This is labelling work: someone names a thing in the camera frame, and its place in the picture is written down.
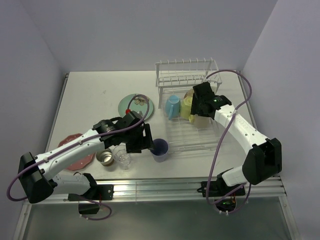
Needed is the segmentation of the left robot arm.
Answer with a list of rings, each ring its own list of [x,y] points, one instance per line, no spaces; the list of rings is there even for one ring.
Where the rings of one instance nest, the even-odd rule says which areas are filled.
[[[57,194],[93,200],[99,195],[99,187],[91,174],[63,175],[61,171],[91,154],[120,144],[125,144],[126,152],[133,154],[155,147],[150,125],[135,111],[124,117],[101,120],[54,150],[36,156],[25,153],[20,158],[18,179],[28,201],[36,204]]]

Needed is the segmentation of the floral ceramic bowl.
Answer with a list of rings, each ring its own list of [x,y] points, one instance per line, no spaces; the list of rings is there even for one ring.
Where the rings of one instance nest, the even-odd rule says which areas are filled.
[[[193,97],[193,94],[194,94],[194,90],[193,89],[190,89],[186,92],[186,94],[184,95],[184,99],[187,98],[187,97]]]

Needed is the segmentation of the beige plastic cup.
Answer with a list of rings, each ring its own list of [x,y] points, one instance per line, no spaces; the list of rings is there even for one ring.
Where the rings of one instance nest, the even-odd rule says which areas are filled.
[[[193,124],[197,129],[205,129],[210,124],[210,119],[208,117],[195,114]]]

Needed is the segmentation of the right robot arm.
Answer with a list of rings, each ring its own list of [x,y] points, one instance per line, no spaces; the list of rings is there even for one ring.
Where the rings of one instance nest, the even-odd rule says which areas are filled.
[[[256,130],[227,97],[216,95],[208,82],[195,85],[193,91],[191,113],[222,125],[246,154],[243,165],[220,173],[209,184],[206,196],[224,196],[242,184],[257,185],[282,171],[282,145],[277,138],[270,139]]]

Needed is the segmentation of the purple plastic cup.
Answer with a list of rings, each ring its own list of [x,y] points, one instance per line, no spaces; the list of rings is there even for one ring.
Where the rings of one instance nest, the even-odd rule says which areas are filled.
[[[157,163],[164,162],[169,154],[169,144],[162,138],[153,140],[153,149],[150,150],[153,159]]]

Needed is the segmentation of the yellow-green faceted mug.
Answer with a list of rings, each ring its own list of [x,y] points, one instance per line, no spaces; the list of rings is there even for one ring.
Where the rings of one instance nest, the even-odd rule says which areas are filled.
[[[191,109],[192,109],[192,101],[193,98],[190,96],[187,96],[183,99],[180,106],[180,116],[188,120],[190,123],[194,123],[194,116],[191,115]]]

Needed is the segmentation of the blue ceramic mug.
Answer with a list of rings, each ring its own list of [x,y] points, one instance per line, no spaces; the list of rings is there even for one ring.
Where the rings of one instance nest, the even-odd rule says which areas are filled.
[[[181,100],[177,95],[171,95],[165,104],[165,113],[169,120],[177,117],[180,114]]]

